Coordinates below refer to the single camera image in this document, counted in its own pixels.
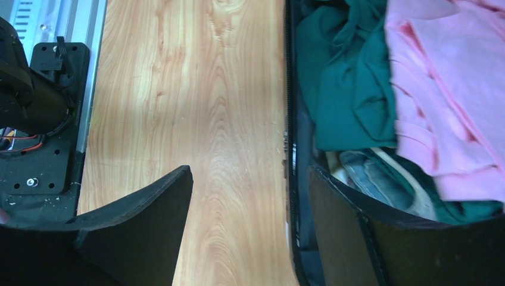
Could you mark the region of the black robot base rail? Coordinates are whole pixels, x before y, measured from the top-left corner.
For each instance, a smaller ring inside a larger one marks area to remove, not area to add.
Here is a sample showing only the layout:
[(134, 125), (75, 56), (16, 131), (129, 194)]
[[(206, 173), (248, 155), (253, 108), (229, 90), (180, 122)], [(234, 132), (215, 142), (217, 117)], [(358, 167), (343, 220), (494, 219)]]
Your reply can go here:
[(106, 7), (1, 2), (1, 225), (76, 215)]

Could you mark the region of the dark green garment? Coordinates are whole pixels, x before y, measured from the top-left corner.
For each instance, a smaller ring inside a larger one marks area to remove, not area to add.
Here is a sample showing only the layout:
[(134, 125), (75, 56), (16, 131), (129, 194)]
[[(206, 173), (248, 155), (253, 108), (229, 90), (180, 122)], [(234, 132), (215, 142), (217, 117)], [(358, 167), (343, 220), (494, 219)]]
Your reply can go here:
[(397, 102), (385, 19), (389, 1), (302, 1), (295, 30), (297, 75), (324, 152), (381, 148), (427, 190), (442, 223), (504, 214), (504, 200), (443, 200), (432, 176), (397, 154)]

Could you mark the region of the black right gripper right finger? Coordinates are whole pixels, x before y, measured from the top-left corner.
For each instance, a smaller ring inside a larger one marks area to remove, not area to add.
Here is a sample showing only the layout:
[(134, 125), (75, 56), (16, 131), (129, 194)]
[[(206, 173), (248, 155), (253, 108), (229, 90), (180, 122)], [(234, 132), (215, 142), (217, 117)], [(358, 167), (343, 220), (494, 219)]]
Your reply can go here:
[(309, 196), (328, 285), (503, 285), (504, 217), (448, 225), (374, 200), (313, 166)]

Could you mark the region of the beige sandal shoe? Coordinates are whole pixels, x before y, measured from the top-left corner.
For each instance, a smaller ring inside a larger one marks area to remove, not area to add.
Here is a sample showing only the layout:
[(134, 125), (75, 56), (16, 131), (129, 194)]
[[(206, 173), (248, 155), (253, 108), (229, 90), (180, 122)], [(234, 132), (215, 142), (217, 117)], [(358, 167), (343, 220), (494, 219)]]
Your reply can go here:
[(387, 206), (437, 221), (439, 216), (427, 190), (381, 148), (325, 153), (331, 175)]

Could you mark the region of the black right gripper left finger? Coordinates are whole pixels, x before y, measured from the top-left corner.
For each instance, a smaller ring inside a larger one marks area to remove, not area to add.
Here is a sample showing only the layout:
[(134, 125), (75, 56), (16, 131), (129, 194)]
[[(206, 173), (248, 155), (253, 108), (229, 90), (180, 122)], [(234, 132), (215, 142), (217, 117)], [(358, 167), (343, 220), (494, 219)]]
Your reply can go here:
[(68, 222), (1, 226), (1, 284), (171, 285), (192, 188), (180, 166)]

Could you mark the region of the black white space suitcase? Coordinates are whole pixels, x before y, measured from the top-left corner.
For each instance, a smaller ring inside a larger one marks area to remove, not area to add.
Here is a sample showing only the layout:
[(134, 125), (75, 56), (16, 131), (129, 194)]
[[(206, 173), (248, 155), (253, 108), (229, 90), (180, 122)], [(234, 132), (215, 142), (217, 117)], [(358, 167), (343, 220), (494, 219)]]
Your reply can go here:
[(297, 76), (295, 28), (302, 17), (300, 2), (287, 1), (285, 51), (288, 123), (285, 132), (287, 155), (285, 174), (288, 179), (290, 246), (298, 282), (301, 285), (328, 285), (325, 281), (311, 208), (309, 171), (311, 167), (317, 166), (329, 172), (322, 157), (314, 152), (313, 124), (303, 103)]

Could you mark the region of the pink garment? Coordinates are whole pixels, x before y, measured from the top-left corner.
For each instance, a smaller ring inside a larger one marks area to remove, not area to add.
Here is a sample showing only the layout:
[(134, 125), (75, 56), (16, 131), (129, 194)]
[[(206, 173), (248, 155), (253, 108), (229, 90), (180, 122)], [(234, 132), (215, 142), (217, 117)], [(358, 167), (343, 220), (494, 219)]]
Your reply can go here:
[(397, 154), (446, 201), (504, 200), (504, 2), (389, 1)]

